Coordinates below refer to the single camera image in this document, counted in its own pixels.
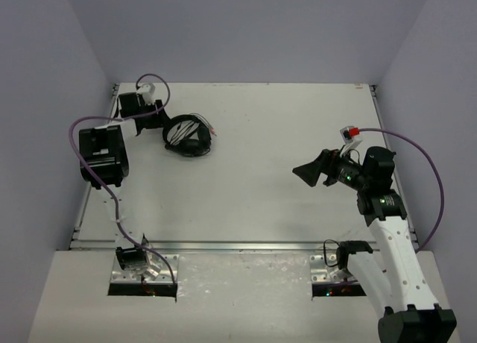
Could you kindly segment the black over-ear headphones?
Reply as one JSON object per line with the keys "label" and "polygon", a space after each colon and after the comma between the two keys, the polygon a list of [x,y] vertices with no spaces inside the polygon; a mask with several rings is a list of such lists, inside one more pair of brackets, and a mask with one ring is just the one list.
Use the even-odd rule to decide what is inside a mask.
{"label": "black over-ear headphones", "polygon": [[184,157],[202,157],[209,153],[214,129],[200,114],[171,117],[171,126],[162,129],[165,148]]}

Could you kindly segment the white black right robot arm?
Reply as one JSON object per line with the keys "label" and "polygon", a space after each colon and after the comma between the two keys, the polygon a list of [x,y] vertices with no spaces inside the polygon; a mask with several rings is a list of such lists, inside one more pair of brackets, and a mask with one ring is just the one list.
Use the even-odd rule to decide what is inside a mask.
{"label": "white black right robot arm", "polygon": [[395,153],[373,146],[358,164],[338,149],[324,149],[293,173],[310,187],[320,175],[325,186],[354,189],[357,207],[376,240],[383,266],[365,241],[340,242],[338,268],[357,279],[378,317],[381,342],[447,342],[457,327],[451,309],[441,307],[429,288],[411,241],[407,212],[391,188]]}

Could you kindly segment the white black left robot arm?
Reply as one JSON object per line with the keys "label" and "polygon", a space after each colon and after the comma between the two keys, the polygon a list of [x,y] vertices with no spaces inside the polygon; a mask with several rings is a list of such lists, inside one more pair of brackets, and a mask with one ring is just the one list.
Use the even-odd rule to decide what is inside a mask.
{"label": "white black left robot arm", "polygon": [[78,141],[75,141],[75,127],[97,118],[87,116],[78,119],[69,128],[69,141],[79,159],[81,176],[103,196],[110,219],[118,229],[116,261],[121,269],[141,274],[160,261],[175,284],[170,263],[151,247],[139,220],[124,202],[125,182],[130,172],[127,140],[138,136],[143,129],[158,128],[170,98],[171,95],[167,94],[164,101],[155,99],[151,84],[117,95],[114,111],[111,117],[105,118],[105,125],[79,130]]}

